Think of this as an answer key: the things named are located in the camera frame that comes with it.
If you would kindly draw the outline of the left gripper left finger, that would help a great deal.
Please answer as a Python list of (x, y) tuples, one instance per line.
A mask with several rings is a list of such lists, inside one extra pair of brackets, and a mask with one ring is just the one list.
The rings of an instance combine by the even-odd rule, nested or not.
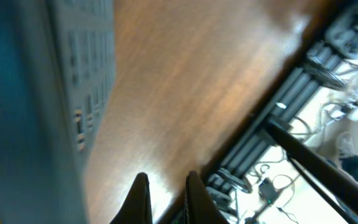
[(149, 179), (146, 173), (136, 175), (122, 207), (110, 224), (152, 224)]

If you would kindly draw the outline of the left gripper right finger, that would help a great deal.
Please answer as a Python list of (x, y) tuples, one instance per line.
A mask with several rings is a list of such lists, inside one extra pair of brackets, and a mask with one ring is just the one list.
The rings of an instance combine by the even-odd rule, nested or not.
[(227, 224), (228, 221), (216, 208), (204, 183), (196, 171), (190, 171), (185, 186), (185, 223)]

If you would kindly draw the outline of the dark grey plastic basket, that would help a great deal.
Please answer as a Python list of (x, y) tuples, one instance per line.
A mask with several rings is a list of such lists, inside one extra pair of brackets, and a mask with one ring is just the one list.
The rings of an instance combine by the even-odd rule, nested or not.
[(0, 220), (88, 223), (85, 167), (113, 89), (112, 1), (0, 1)]

